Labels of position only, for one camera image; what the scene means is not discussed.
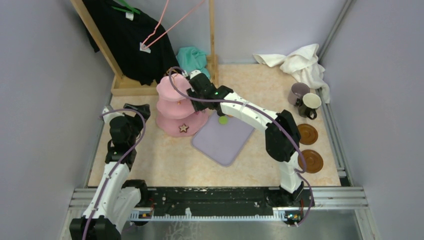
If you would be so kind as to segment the brown star cookie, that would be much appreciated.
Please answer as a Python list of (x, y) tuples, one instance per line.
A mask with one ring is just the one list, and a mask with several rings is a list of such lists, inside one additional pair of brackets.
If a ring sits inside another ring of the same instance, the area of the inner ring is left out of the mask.
[(180, 133), (187, 133), (188, 132), (188, 129), (189, 129), (189, 126), (186, 125), (185, 123), (183, 123), (178, 128), (179, 128), (179, 132)]

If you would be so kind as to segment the green macaron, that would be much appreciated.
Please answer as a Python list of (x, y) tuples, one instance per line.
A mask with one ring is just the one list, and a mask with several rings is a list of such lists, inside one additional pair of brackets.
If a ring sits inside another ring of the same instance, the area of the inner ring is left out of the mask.
[(226, 125), (228, 123), (229, 119), (226, 116), (220, 116), (218, 118), (218, 122), (221, 125)]

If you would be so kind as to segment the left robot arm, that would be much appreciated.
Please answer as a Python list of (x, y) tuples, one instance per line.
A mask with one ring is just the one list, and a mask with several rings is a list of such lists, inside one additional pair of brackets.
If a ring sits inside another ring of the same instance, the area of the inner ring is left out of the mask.
[(120, 240), (134, 207), (149, 203), (150, 193), (144, 180), (129, 180), (136, 146), (142, 140), (151, 115), (150, 105), (126, 103), (121, 109), (105, 107), (101, 117), (109, 124), (111, 139), (103, 175), (88, 207), (69, 224), (73, 240)]

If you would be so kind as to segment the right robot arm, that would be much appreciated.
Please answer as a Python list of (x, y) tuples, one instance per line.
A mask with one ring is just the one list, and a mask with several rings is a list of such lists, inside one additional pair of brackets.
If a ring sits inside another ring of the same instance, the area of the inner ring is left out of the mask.
[(255, 105), (227, 86), (216, 87), (198, 70), (187, 80), (190, 86), (186, 93), (195, 110), (215, 110), (264, 133), (265, 150), (279, 163), (281, 199), (287, 206), (295, 206), (301, 200), (304, 183), (298, 166), (301, 134), (293, 115), (287, 110), (275, 112)]

